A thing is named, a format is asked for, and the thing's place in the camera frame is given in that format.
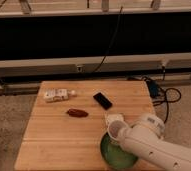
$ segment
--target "black device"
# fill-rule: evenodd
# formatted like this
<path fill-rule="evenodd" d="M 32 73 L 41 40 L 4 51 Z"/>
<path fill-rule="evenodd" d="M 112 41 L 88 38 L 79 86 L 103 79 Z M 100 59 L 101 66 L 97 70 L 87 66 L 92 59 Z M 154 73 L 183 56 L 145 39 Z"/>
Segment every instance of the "black device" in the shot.
<path fill-rule="evenodd" d="M 105 109 L 109 109 L 112 106 L 112 103 L 102 94 L 97 93 L 93 98 Z"/>

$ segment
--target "white bottle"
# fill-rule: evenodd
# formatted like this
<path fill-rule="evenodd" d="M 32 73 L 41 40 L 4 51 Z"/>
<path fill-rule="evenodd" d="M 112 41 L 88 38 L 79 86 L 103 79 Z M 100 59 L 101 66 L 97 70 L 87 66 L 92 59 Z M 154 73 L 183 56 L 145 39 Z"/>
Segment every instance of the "white bottle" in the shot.
<path fill-rule="evenodd" d="M 44 100 L 46 102 L 63 101 L 68 100 L 70 96 L 76 96 L 76 91 L 67 89 L 52 89 L 47 90 L 44 93 Z"/>

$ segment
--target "green bowl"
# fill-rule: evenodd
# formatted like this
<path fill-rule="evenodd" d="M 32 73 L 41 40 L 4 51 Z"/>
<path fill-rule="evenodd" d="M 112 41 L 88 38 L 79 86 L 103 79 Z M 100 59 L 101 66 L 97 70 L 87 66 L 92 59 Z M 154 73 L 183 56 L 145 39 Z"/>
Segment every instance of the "green bowl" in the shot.
<path fill-rule="evenodd" d="M 127 153 L 120 146 L 113 145 L 108 133 L 101 140 L 100 150 L 105 162 L 115 170 L 131 168 L 138 160 L 134 154 Z"/>

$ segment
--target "black panel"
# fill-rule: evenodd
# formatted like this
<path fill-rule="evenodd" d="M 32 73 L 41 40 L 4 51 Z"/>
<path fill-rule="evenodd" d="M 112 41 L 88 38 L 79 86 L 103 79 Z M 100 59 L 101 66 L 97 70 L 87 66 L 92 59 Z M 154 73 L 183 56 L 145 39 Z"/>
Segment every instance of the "black panel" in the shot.
<path fill-rule="evenodd" d="M 191 52 L 191 13 L 126 14 L 110 55 Z M 103 56 L 117 15 L 0 19 L 0 60 Z"/>

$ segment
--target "cable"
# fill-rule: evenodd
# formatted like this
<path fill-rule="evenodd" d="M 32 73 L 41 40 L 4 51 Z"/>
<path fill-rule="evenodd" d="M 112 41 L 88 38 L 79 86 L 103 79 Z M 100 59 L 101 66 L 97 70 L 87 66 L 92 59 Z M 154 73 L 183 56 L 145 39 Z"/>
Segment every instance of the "cable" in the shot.
<path fill-rule="evenodd" d="M 109 52 L 110 52 L 113 44 L 115 43 L 115 39 L 116 39 L 116 36 L 118 34 L 118 29 L 119 29 L 119 26 L 120 26 L 120 20 L 121 20 L 122 12 L 123 12 L 123 6 L 121 6 L 120 12 L 118 14 L 118 19 L 117 19 L 117 24 L 116 24 L 116 27 L 115 27 L 115 31 L 113 33 L 113 36 L 112 36 L 111 40 L 110 40 L 110 43 L 109 43 L 109 46 L 108 46 L 108 48 L 107 48 L 107 50 L 105 52 L 105 55 L 104 55 L 103 59 L 101 60 L 100 64 L 98 64 L 98 66 L 91 72 L 91 74 L 98 71 L 98 69 L 103 65 L 104 60 L 106 59 L 106 57 L 109 55 Z"/>
<path fill-rule="evenodd" d="M 152 81 L 152 82 L 155 83 L 154 80 L 152 80 L 151 78 L 146 77 L 146 76 L 142 77 L 142 80 L 144 80 L 144 81 Z M 167 88 L 166 90 L 164 90 L 164 89 L 163 89 L 161 86 L 159 86 L 157 83 L 155 83 L 155 84 L 156 84 L 156 86 L 157 86 L 158 89 L 159 89 L 159 98 L 161 98 L 161 100 L 154 100 L 154 101 L 153 101 L 153 105 L 154 105 L 154 106 L 159 106 L 159 105 L 162 105 L 162 104 L 166 103 L 166 116 L 165 116 L 165 119 L 164 119 L 164 123 L 166 124 L 167 121 L 168 121 L 168 117 L 169 117 L 169 104 L 170 104 L 170 103 L 176 103 L 176 102 L 178 102 L 178 101 L 181 99 L 182 94 L 181 94 L 181 92 L 180 92 L 178 89 L 176 89 L 176 88 Z M 169 94 L 170 91 L 171 91 L 171 92 L 172 92 L 172 91 L 176 92 L 176 93 L 178 94 L 178 97 L 177 97 L 176 99 L 169 100 L 169 99 L 168 99 L 168 94 Z"/>

